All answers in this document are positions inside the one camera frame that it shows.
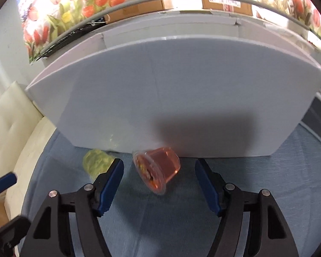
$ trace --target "orange translucent cup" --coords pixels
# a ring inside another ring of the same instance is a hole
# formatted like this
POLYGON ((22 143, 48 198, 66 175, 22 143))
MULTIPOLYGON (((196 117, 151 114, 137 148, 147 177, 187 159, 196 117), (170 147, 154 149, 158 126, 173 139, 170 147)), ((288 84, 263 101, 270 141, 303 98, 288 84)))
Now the orange translucent cup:
POLYGON ((138 151, 133 162, 144 183, 154 193, 163 195, 166 184, 180 170, 180 160, 171 148, 138 151))

